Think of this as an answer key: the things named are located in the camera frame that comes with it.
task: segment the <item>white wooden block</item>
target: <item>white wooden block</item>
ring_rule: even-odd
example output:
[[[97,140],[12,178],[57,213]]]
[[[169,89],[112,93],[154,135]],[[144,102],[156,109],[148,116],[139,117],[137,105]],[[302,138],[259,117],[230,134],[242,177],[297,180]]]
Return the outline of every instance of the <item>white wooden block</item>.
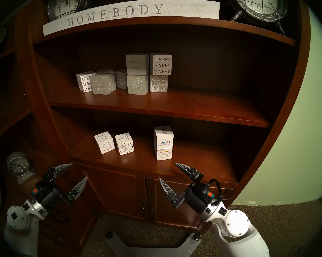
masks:
[[[173,56],[166,53],[150,54],[150,74],[170,75],[172,74]]]
[[[114,73],[116,78],[116,86],[122,89],[128,89],[128,85],[126,83],[126,76],[128,74],[126,69],[116,70]]]
[[[164,149],[155,149],[156,160],[166,160],[171,159],[173,154],[173,147]]]
[[[128,75],[149,73],[149,53],[131,53],[125,56]]]
[[[94,94],[108,95],[117,89],[114,73],[97,73],[90,80]]]
[[[167,92],[168,75],[151,75],[150,92]]]
[[[78,80],[79,88],[82,92],[90,92],[92,91],[90,76],[95,75],[95,72],[89,71],[85,73],[79,73],[76,75],[76,79]]]
[[[97,73],[113,73],[113,69],[101,69]]]
[[[94,138],[102,154],[115,149],[113,138],[108,132],[97,134]]]
[[[134,151],[133,139],[131,138],[129,133],[116,135],[115,138],[120,155],[125,155]]]
[[[173,146],[174,134],[169,126],[154,127],[154,147],[164,149]]]
[[[146,95],[149,91],[149,75],[127,75],[128,93],[131,95]]]

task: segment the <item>white wooden sign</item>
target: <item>white wooden sign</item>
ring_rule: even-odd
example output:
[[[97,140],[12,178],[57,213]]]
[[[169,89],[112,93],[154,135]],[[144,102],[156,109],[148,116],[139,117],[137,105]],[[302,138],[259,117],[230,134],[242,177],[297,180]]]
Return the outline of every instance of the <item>white wooden sign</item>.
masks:
[[[140,0],[80,11],[43,25],[43,35],[94,22],[142,16],[187,16],[219,19],[220,3],[205,0]]]

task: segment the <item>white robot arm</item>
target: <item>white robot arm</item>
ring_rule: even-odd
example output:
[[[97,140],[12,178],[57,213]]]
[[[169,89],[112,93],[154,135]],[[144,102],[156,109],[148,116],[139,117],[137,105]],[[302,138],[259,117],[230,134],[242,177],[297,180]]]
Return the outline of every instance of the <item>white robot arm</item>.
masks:
[[[250,223],[245,213],[240,210],[225,208],[223,192],[217,180],[210,180],[208,185],[200,181],[204,177],[195,168],[184,164],[175,164],[192,181],[186,190],[178,196],[161,178],[160,183],[167,194],[167,200],[176,209],[186,202],[205,222],[212,222],[211,229],[224,257],[269,257],[269,250],[259,232]],[[216,183],[219,196],[210,193],[209,186]],[[227,242],[224,237],[242,237],[236,242]]]
[[[60,174],[73,164],[64,164],[50,169],[43,175],[44,180],[36,184],[33,197],[22,206],[11,206],[7,211],[4,238],[10,248],[22,256],[37,257],[39,221],[48,215],[47,210],[64,201],[70,205],[82,193],[87,177],[81,180],[70,192],[64,194],[54,183]]]

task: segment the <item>carpet floor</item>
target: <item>carpet floor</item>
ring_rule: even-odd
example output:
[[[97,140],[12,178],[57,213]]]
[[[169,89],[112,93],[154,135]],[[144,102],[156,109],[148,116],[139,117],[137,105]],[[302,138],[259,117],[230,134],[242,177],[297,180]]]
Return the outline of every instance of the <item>carpet floor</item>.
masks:
[[[322,203],[278,206],[231,205],[246,213],[268,245],[270,256],[322,256]],[[101,217],[85,246],[83,257],[114,257],[105,233],[115,231],[127,246],[177,247],[191,232],[142,223],[113,215]],[[191,257],[221,256],[211,230]]]

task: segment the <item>green wall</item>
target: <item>green wall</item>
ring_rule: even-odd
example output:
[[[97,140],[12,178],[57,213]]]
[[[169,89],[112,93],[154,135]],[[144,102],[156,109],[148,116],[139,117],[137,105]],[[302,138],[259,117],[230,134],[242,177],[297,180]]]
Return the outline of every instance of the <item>green wall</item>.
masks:
[[[322,25],[311,10],[310,19],[310,54],[298,98],[273,148],[233,204],[292,204],[322,197]]]

